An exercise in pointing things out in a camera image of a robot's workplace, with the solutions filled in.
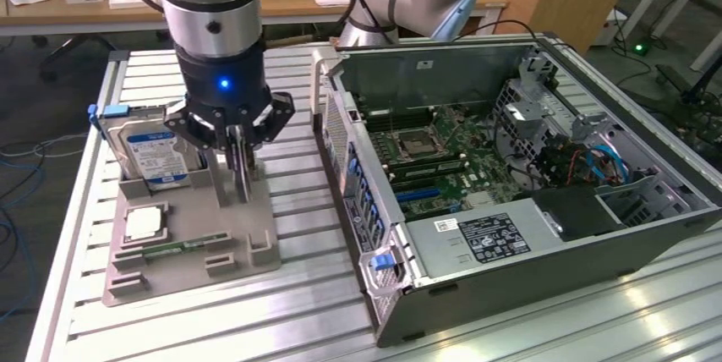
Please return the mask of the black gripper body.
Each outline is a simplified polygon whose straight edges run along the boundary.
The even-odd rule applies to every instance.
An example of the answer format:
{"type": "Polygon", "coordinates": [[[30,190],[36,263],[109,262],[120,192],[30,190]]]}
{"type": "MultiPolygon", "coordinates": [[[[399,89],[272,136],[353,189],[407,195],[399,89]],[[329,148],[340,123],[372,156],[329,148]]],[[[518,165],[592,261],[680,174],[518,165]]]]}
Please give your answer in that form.
{"type": "Polygon", "coordinates": [[[187,106],[207,123],[265,128],[263,112],[272,94],[265,82],[264,51],[265,44],[256,42],[233,56],[208,58],[175,46],[187,106]]]}

